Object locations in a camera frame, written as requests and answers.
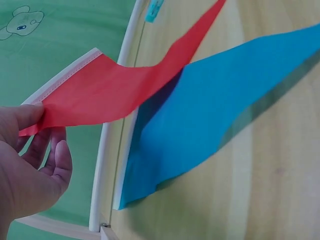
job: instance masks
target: cartoon bear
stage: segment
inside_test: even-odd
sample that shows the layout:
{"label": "cartoon bear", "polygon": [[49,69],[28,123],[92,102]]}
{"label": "cartoon bear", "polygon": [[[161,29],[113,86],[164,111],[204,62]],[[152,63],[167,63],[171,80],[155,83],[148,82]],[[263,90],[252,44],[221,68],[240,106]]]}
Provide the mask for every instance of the cartoon bear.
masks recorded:
{"label": "cartoon bear", "polygon": [[21,6],[13,11],[13,18],[4,28],[0,29],[0,40],[8,39],[12,34],[26,36],[32,33],[44,18],[42,11],[29,12],[29,6]]}

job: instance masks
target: red fabric flag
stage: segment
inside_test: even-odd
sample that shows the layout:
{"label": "red fabric flag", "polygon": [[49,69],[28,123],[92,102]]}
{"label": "red fabric flag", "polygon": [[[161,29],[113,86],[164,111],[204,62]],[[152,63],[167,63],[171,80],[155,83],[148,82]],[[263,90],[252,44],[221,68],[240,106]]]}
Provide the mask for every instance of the red fabric flag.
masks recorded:
{"label": "red fabric flag", "polygon": [[45,110],[41,120],[19,135],[31,136],[49,127],[95,125],[126,117],[190,63],[225,2],[217,0],[155,66],[124,67],[96,52],[63,74],[61,85],[51,86],[42,94]]}

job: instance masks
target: blue paper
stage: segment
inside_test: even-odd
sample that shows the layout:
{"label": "blue paper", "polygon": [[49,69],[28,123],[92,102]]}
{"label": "blue paper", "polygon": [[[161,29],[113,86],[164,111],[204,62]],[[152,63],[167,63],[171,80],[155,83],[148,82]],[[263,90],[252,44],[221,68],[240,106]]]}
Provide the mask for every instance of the blue paper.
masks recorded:
{"label": "blue paper", "polygon": [[120,209],[212,156],[233,121],[319,49],[317,24],[187,65],[139,109]]}

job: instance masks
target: wooden surface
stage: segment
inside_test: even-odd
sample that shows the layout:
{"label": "wooden surface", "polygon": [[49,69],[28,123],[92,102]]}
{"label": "wooden surface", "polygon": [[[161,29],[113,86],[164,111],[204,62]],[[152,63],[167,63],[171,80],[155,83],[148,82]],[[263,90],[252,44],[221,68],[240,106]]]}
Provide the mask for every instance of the wooden surface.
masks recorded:
{"label": "wooden surface", "polygon": [[[141,19],[140,44],[132,48],[137,57],[129,64],[156,64],[213,2],[165,1],[155,23]],[[318,22],[319,0],[227,0],[194,60]],[[153,195],[113,210],[111,228],[119,239],[320,239],[319,55],[244,112],[218,153]]]}

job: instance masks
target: green background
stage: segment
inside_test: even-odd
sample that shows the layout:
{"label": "green background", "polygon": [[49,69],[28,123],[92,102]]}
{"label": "green background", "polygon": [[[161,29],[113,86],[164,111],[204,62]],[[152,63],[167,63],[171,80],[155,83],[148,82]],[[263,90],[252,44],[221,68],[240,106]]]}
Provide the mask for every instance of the green background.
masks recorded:
{"label": "green background", "polygon": [[[31,34],[13,34],[0,40],[0,105],[21,104],[92,48],[116,61],[134,3],[135,0],[0,0],[0,29],[21,6],[29,6],[30,12],[44,13]],[[42,215],[88,225],[100,132],[100,125],[68,127],[73,159],[71,183],[58,203]],[[25,233],[21,235],[18,227]],[[8,239],[51,239],[43,234],[13,223]]]}

